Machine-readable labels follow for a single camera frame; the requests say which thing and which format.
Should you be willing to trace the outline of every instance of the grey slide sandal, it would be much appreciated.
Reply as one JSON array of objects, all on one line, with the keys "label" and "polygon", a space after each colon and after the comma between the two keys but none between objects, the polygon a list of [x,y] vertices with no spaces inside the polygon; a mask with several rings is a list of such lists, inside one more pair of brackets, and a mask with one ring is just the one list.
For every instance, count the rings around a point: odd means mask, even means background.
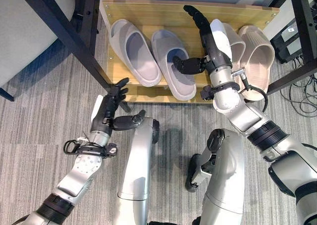
[{"label": "grey slide sandal", "polygon": [[167,30],[158,30],[151,38],[154,57],[173,94],[181,101],[190,100],[196,94],[193,75],[181,74],[173,65],[173,57],[188,59],[188,54],[178,37]]},{"label": "grey slide sandal", "polygon": [[111,26],[109,41],[118,57],[141,85],[151,87],[161,80],[161,72],[149,47],[136,26],[125,19]]}]

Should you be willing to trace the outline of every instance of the black metal frame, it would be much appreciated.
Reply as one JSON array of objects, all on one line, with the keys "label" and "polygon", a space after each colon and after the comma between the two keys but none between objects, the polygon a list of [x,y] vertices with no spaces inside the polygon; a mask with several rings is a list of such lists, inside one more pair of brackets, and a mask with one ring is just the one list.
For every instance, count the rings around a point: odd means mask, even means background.
[{"label": "black metal frame", "polygon": [[[100,0],[85,0],[79,33],[76,32],[55,0],[26,1],[99,84],[109,91],[111,81],[94,57]],[[120,106],[126,112],[131,111],[126,102],[121,102]]]},{"label": "black metal frame", "polygon": [[[285,0],[273,0],[270,7],[281,7]],[[270,95],[317,72],[317,37],[308,0],[292,0],[304,65],[268,86]]]},{"label": "black metal frame", "polygon": [[0,96],[4,97],[7,100],[14,101],[14,97],[5,91],[3,88],[0,88]]},{"label": "black metal frame", "polygon": [[[91,75],[108,91],[111,81],[94,58],[99,0],[85,0],[82,25],[78,34],[54,0],[26,0]],[[273,0],[271,7],[281,7],[285,0]],[[304,65],[268,86],[270,95],[317,72],[317,39],[308,0],[292,0]],[[130,111],[126,102],[120,104]]]}]

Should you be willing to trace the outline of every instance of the shoe rack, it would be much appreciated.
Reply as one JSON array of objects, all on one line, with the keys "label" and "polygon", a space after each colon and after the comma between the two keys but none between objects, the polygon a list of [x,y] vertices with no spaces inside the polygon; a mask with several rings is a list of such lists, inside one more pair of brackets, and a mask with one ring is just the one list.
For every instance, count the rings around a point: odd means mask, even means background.
[{"label": "shoe rack", "polygon": [[[182,40],[189,57],[203,57],[204,50],[201,44],[199,30],[192,18],[183,10],[183,5],[189,4],[201,11],[210,21],[218,18],[229,23],[234,30],[244,25],[255,25],[265,28],[278,13],[278,8],[253,5],[219,4],[206,2],[182,2],[161,0],[102,0],[100,12],[108,30],[118,19],[127,19],[132,22],[145,36],[151,49],[152,33],[159,29],[166,29],[175,33]],[[210,85],[206,73],[195,75],[197,86],[196,96],[189,101],[175,99],[162,76],[160,83],[154,87],[142,86],[125,64],[117,57],[108,41],[106,74],[112,82],[118,82],[129,77],[128,102],[153,103],[210,103],[200,97],[200,91]]]}]

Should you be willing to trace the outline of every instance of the slide sandal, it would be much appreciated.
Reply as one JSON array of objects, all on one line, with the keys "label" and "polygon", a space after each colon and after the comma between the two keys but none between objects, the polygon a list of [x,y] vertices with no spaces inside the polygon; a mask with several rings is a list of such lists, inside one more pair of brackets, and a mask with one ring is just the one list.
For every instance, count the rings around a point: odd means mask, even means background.
[{"label": "slide sandal", "polygon": [[145,87],[158,84],[161,72],[142,33],[132,23],[119,19],[111,26],[109,41],[118,57]]},{"label": "slide sandal", "polygon": [[188,59],[188,54],[178,37],[167,30],[158,30],[151,38],[152,49],[158,66],[173,94],[181,101],[190,100],[196,94],[196,84],[193,75],[180,73],[173,65],[173,57]]},{"label": "slide sandal", "polygon": [[[275,51],[262,30],[248,25],[239,30],[239,36],[246,43],[246,49],[241,58],[241,67],[245,67],[250,85],[267,92],[270,68],[274,61]],[[263,95],[255,90],[242,93],[245,99],[258,101]]]},{"label": "slide sandal", "polygon": [[[244,50],[246,49],[246,44],[240,38],[240,36],[232,29],[230,24],[223,23],[223,26],[226,30],[227,38],[229,39],[232,51],[232,71],[236,71],[240,69],[240,60],[243,56]],[[240,85],[240,89],[242,89],[243,84],[240,76],[236,76],[234,80],[236,83]]]}]

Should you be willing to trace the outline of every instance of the beige slide sandal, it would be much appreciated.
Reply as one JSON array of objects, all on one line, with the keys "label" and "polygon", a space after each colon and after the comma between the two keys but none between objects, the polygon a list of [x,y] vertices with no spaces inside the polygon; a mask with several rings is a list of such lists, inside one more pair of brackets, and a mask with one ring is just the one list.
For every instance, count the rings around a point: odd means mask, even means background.
[{"label": "beige slide sandal", "polygon": [[[248,25],[239,30],[239,36],[246,44],[241,58],[241,67],[245,68],[250,85],[267,92],[270,68],[274,61],[275,51],[262,30],[256,26]],[[263,95],[255,90],[242,93],[245,99],[258,101]]]}]

